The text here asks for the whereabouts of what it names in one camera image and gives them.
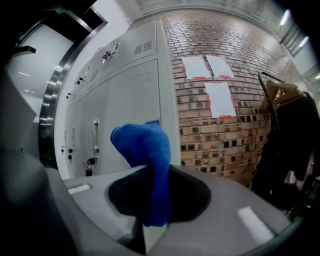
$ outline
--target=white paper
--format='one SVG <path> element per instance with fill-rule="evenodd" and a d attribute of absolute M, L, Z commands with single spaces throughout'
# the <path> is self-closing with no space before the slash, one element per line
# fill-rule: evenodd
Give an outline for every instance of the white paper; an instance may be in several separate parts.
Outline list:
<path fill-rule="evenodd" d="M 211 78 L 210 71 L 202 56 L 183 57 L 182 62 L 188 80 L 195 78 Z"/>
<path fill-rule="evenodd" d="M 224 58 L 212 55 L 206 55 L 205 57 L 207 58 L 215 77 L 235 77 Z"/>
<path fill-rule="evenodd" d="M 213 118 L 221 116 L 236 116 L 232 96 L 226 82 L 204 83 L 206 93 L 210 99 L 210 109 Z"/>

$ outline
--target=stainless steel frame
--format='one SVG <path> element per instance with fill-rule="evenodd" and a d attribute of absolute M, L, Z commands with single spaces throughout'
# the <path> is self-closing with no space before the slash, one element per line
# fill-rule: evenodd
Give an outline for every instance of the stainless steel frame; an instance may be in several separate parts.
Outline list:
<path fill-rule="evenodd" d="M 93 30 L 78 46 L 72 45 L 55 69 L 46 88 L 39 118 L 39 156 L 46 167 L 58 169 L 55 154 L 55 116 L 61 88 L 76 58 L 87 43 L 106 25 L 107 21 Z"/>

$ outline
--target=blue towel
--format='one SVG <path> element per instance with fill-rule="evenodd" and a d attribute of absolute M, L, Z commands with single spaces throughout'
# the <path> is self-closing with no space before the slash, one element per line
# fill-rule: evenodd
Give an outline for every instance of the blue towel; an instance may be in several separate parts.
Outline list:
<path fill-rule="evenodd" d="M 160 128 L 159 121 L 117 127 L 110 140 L 132 168 L 153 166 L 154 191 L 151 202 L 142 209 L 142 222 L 147 227 L 164 226 L 172 212 L 169 195 L 171 153 L 168 136 Z"/>

